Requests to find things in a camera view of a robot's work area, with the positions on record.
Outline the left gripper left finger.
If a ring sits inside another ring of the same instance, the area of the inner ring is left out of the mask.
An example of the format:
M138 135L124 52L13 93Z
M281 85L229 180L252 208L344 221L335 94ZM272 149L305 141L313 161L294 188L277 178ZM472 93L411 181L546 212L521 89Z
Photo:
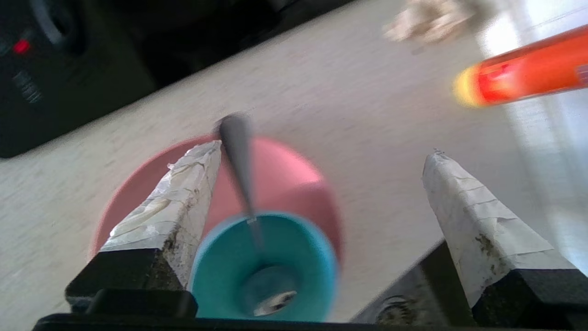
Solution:
M169 166L153 192L110 232L67 285L72 312L85 312L99 291L186 292L221 165L221 142L195 145Z

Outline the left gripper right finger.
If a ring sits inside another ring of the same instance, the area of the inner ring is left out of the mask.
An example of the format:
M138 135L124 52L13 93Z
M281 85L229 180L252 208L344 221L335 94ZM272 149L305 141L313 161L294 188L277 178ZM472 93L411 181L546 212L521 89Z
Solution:
M479 326L587 328L586 275L487 186L438 149L422 182Z

